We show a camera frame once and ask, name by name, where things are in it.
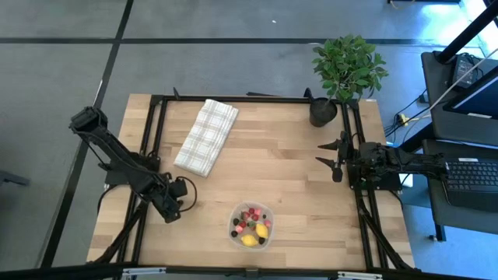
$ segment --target wooden tabletop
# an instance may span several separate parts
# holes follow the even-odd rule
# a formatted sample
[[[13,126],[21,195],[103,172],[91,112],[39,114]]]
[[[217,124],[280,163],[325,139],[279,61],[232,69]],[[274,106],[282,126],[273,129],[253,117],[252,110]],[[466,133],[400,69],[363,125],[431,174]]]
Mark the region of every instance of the wooden tabletop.
[[[137,152],[142,140],[150,95],[130,95],[119,134],[120,141]],[[160,171],[191,178],[198,188],[197,205],[181,219],[166,224],[149,207],[140,264],[228,268],[365,268],[354,193],[347,175],[331,180],[331,171],[314,157],[335,159],[336,152],[318,149],[344,130],[342,114],[323,128],[308,121],[309,105],[297,103],[230,103],[239,109],[237,120],[211,173],[202,178],[173,166],[203,102],[167,104],[159,155]],[[359,103],[366,140],[385,143],[375,100]],[[159,107],[156,108],[153,128]],[[354,119],[349,112],[353,132]],[[153,143],[154,132],[149,144]],[[111,191],[103,200],[88,260],[99,257],[123,226],[130,189]],[[382,230],[410,265],[413,259],[399,201],[376,191]],[[190,205],[193,190],[184,198]],[[233,208],[242,201],[258,201],[275,213],[274,240],[263,252],[234,246],[227,236]],[[131,234],[127,257],[131,256]],[[378,264],[374,236],[370,242]]]

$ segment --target plastic container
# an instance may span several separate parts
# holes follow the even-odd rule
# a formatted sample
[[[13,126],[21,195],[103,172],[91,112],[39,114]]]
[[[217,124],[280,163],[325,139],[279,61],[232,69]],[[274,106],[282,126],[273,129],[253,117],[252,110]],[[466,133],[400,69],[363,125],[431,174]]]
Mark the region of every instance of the plastic container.
[[[259,219],[258,219],[258,221],[256,221],[256,223],[264,225],[265,220],[268,220],[271,223],[270,227],[268,228],[268,238],[265,240],[265,242],[263,244],[258,243],[257,245],[255,245],[253,247],[245,246],[241,240],[242,236],[244,236],[246,234],[252,235],[256,240],[259,240],[259,236],[256,234],[256,231],[250,229],[249,226],[246,226],[244,228],[244,230],[242,231],[242,233],[238,233],[236,237],[232,237],[232,235],[231,235],[231,233],[235,230],[235,227],[236,227],[233,224],[233,220],[235,218],[237,218],[240,221],[242,221],[242,219],[240,218],[241,213],[248,212],[249,208],[261,209],[261,214],[259,215]],[[257,203],[254,201],[244,201],[244,202],[240,203],[237,207],[235,207],[232,211],[232,214],[230,215],[230,219],[228,220],[228,237],[237,246],[243,247],[244,249],[252,250],[252,251],[264,250],[272,241],[274,228],[275,228],[275,220],[274,220],[273,212],[270,208],[266,207],[265,205],[263,205],[261,203]]]

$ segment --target checkered cloth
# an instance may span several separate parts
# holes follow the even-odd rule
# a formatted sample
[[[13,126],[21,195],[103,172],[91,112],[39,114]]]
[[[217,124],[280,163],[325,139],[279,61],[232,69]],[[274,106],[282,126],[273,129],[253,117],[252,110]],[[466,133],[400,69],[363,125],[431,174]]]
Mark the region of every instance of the checkered cloth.
[[[207,177],[238,113],[239,110],[230,105],[206,100],[174,165]]]

